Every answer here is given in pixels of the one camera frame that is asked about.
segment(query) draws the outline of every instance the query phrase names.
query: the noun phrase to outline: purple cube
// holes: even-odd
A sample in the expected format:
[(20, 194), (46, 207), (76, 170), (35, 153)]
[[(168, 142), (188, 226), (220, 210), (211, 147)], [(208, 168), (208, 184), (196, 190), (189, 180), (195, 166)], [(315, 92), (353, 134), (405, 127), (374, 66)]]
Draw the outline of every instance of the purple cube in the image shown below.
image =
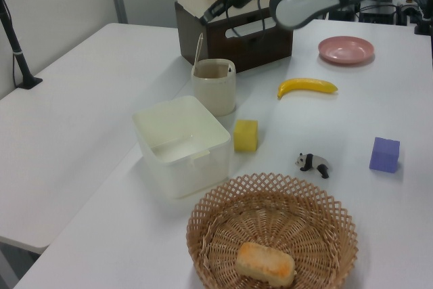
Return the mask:
[(376, 137), (371, 154), (370, 169), (395, 173), (400, 154), (400, 142)]

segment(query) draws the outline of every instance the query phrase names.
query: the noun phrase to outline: yellow sponge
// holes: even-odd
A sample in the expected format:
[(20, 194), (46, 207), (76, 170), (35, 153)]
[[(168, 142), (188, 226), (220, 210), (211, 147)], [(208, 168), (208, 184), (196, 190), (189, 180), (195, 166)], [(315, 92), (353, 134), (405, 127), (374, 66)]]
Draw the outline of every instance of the yellow sponge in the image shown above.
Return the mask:
[(237, 120), (233, 132), (233, 142), (237, 152), (255, 152), (257, 150), (258, 122), (255, 120)]

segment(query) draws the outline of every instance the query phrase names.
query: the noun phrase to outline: pink plate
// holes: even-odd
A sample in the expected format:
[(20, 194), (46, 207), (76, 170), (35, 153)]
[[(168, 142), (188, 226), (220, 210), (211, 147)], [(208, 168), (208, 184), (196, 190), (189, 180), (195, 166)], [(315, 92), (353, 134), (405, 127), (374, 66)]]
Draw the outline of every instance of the pink plate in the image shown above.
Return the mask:
[(357, 64), (374, 54), (374, 46), (358, 37), (330, 37), (319, 44), (322, 58), (339, 64)]

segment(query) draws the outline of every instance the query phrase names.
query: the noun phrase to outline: banana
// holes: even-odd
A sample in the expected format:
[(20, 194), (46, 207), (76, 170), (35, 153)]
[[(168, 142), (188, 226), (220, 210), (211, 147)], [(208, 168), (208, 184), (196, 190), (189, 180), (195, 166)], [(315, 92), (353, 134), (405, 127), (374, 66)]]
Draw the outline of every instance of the banana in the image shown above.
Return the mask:
[(338, 88), (329, 81), (321, 81), (312, 78), (288, 79), (279, 85), (278, 99), (281, 99), (284, 94), (295, 89), (308, 89), (310, 91), (320, 91), (322, 93), (333, 93), (338, 90)]

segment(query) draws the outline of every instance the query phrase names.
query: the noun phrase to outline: gray floor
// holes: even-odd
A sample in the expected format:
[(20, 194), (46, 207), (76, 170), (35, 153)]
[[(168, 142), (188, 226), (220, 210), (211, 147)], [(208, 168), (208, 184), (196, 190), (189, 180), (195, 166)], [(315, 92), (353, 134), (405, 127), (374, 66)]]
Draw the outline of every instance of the gray floor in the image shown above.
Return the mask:
[(12, 289), (39, 255), (0, 243), (0, 289)]

